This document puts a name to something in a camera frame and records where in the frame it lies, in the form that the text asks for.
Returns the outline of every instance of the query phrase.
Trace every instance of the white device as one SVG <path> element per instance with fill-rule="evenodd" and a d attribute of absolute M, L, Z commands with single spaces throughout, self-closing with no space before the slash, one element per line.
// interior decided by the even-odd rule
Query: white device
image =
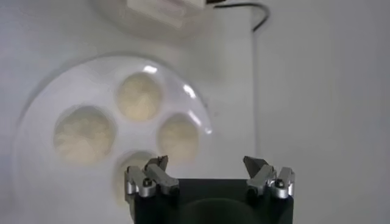
<path fill-rule="evenodd" d="M 128 8 L 181 29 L 188 17 L 203 11 L 205 0 L 127 0 Z"/>

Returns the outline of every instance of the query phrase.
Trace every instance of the white dough ball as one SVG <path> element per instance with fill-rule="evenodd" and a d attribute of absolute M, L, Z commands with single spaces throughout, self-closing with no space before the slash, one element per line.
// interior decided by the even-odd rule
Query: white dough ball
<path fill-rule="evenodd" d="M 114 132 L 107 118 L 94 108 L 81 108 L 61 121 L 54 147 L 65 160 L 89 165 L 108 155 Z"/>
<path fill-rule="evenodd" d="M 176 114 L 158 132 L 158 146 L 162 155 L 168 155 L 169 162 L 177 164 L 191 161 L 199 149 L 197 128 L 186 116 Z"/>
<path fill-rule="evenodd" d="M 158 113 L 163 100 L 160 87 L 147 74 L 127 78 L 119 87 L 118 108 L 133 121 L 148 121 Z"/>

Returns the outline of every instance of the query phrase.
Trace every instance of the white surface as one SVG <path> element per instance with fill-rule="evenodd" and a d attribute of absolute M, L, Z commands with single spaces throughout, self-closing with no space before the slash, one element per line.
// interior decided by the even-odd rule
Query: white surface
<path fill-rule="evenodd" d="M 389 223 L 390 1 L 263 2 L 260 150 L 296 173 L 295 223 Z"/>
<path fill-rule="evenodd" d="M 125 52 L 160 58 L 200 93 L 223 155 L 208 177 L 247 177 L 241 158 L 255 153 L 250 10 L 218 10 L 196 38 L 175 45 L 120 31 L 88 1 L 1 1 L 0 7 L 0 217 L 11 223 L 15 205 L 10 175 L 13 134 L 26 105 L 58 76 L 99 55 Z"/>
<path fill-rule="evenodd" d="M 126 78 L 148 67 L 156 69 L 148 76 L 162 89 L 162 106 L 153 119 L 132 122 L 116 106 L 116 92 Z M 158 131 L 175 114 L 185 114 L 196 125 L 199 150 L 193 160 L 171 164 L 167 172 L 181 178 L 207 173 L 214 164 L 210 154 L 223 154 L 224 149 L 210 145 L 212 129 L 207 112 L 200 99 L 190 96 L 184 86 L 188 84 L 173 71 L 136 57 L 98 58 L 53 80 L 27 110 L 13 145 L 13 179 L 17 203 L 23 211 L 20 215 L 28 215 L 32 223 L 128 223 L 129 208 L 118 206 L 115 198 L 117 163 L 123 155 L 140 149 L 162 156 L 157 146 Z M 80 107 L 97 108 L 115 127 L 111 152 L 90 166 L 65 161 L 53 145 L 59 119 Z"/>

